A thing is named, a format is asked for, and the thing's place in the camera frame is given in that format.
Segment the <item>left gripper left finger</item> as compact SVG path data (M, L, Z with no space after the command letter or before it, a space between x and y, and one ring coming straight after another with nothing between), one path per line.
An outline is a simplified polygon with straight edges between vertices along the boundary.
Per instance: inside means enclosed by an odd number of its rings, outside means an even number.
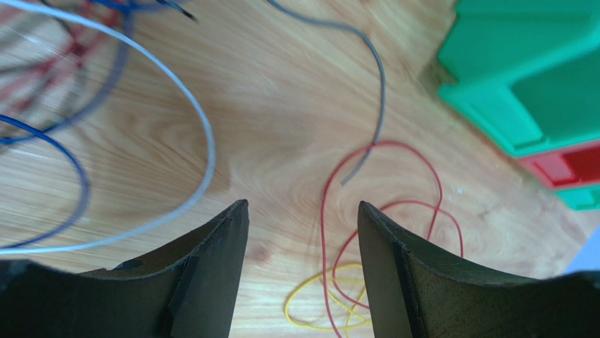
M111 270L1 261L2 337L227 337L249 233L239 200Z

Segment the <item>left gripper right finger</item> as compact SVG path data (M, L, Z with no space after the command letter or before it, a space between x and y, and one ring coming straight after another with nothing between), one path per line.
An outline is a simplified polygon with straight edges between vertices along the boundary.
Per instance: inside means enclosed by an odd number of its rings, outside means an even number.
M449 253L358 207L376 337L598 337L599 272L538 280Z

